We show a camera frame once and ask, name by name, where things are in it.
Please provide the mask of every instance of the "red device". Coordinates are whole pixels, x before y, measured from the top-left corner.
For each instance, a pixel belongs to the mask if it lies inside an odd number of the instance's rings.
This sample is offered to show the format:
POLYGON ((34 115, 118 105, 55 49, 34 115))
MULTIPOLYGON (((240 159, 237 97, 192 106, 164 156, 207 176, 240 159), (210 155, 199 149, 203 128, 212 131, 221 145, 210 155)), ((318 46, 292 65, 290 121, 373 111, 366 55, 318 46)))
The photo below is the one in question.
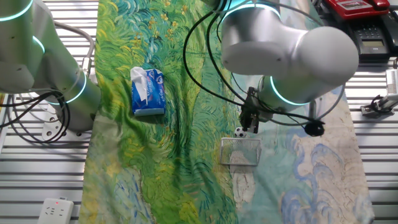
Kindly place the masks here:
POLYGON ((325 0, 344 20, 378 16, 389 12, 388 0, 325 0))

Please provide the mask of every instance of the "white tissue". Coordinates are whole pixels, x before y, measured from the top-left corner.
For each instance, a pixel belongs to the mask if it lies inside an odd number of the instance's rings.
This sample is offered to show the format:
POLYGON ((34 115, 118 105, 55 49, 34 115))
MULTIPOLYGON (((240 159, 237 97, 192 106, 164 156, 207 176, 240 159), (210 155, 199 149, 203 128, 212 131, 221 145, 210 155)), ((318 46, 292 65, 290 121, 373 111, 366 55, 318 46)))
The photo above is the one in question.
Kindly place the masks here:
POLYGON ((146 100, 148 105, 147 96, 147 72, 141 67, 134 67, 130 70, 131 81, 136 84, 136 89, 141 101, 146 100))

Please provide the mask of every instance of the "blue tissue box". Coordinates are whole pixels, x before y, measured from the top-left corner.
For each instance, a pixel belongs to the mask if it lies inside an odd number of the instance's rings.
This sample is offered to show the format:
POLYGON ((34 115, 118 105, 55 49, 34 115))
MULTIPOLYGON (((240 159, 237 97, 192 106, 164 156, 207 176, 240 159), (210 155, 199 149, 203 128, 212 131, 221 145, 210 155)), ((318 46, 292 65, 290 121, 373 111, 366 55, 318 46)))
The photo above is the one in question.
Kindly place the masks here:
POLYGON ((135 116, 164 114, 166 111, 166 95, 163 86, 163 73, 158 69, 146 70, 147 74, 147 100, 141 97, 133 82, 132 87, 132 112, 135 116))

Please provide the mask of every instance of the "white slatted table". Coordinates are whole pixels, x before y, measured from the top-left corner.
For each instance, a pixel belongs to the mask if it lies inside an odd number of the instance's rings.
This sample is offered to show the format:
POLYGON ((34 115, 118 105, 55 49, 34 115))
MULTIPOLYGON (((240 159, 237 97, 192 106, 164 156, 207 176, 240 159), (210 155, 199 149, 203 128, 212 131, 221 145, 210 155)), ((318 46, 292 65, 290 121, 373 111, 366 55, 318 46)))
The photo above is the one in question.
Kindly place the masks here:
MULTIPOLYGON (((96 0, 46 0, 54 19, 96 35, 96 0)), ((89 43, 72 32, 57 29, 68 50, 81 63, 89 43)), ((376 95, 386 94, 387 65, 360 66, 347 83, 346 95, 354 121, 358 144, 376 214, 375 224, 398 223, 398 114, 370 120, 361 116, 359 107, 376 95)), ((94 65, 91 71, 95 75, 94 65)), ((35 113, 45 117, 36 108, 35 113)), ((30 114, 24 124, 41 135, 43 123, 30 114)), ((37 223, 46 197, 68 197, 74 201, 71 224, 78 223, 83 188, 83 171, 88 141, 49 149, 21 140, 8 129, 0 154, 0 224, 37 223)))

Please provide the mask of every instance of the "tissue box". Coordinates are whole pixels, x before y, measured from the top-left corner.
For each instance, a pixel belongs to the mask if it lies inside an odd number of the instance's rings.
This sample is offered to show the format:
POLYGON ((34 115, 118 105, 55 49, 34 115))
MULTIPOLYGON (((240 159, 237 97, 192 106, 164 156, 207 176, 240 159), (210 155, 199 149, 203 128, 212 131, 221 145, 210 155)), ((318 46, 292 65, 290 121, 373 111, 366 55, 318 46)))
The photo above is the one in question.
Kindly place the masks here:
POLYGON ((164 114, 166 95, 163 86, 163 73, 158 69, 144 70, 134 67, 131 70, 131 79, 132 112, 134 115, 164 114))

